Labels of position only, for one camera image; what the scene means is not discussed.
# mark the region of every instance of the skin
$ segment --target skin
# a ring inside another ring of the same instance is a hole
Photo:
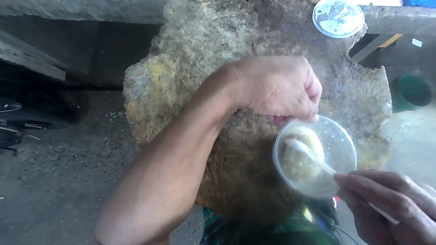
[[[277,125],[295,118],[313,123],[321,93],[304,57],[254,57],[224,65],[142,146],[100,213],[95,243],[169,244],[170,232],[194,204],[214,141],[236,110],[268,115]],[[435,199],[411,181],[374,172],[336,175],[335,180],[368,244],[436,244]],[[368,202],[402,223],[388,224]]]
[[[224,65],[131,163],[105,204],[95,238],[104,245],[168,244],[188,216],[213,143],[238,109],[282,125],[317,121],[322,87],[304,57],[255,57]]]
[[[436,244],[435,190],[393,172],[355,171],[335,175],[338,195],[350,208],[359,236],[369,245]],[[394,225],[368,205],[395,219]]]

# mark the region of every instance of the cable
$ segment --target cable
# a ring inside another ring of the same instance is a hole
[[[341,230],[337,225],[334,225],[334,227],[335,227],[337,230],[339,230],[339,231],[341,231],[342,233],[344,233],[345,235],[347,235],[351,240],[353,240],[353,242],[354,242],[356,245],[359,245],[359,244],[357,243],[357,241],[354,240],[354,238],[352,238],[349,234],[347,234],[346,232],[344,232],[343,230]],[[337,234],[338,234],[338,236],[339,236],[339,239],[341,240],[341,242],[342,242],[344,245],[346,245],[345,242],[342,240],[342,237],[341,237],[341,235],[339,234],[339,232],[338,232],[337,230],[336,230],[336,232],[337,232]]]

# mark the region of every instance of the forearm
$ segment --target forearm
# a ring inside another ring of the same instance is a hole
[[[216,79],[232,76],[210,76],[129,167],[100,215],[99,242],[157,242],[189,214],[213,143],[237,109],[231,90]]]

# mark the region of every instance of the plastic lid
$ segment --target plastic lid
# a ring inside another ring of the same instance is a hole
[[[313,10],[315,27],[324,35],[333,38],[351,37],[365,24],[365,15],[356,4],[346,0],[321,0]]]

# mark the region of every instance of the blue object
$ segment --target blue object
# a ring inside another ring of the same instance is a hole
[[[405,0],[404,6],[436,8],[436,0]]]

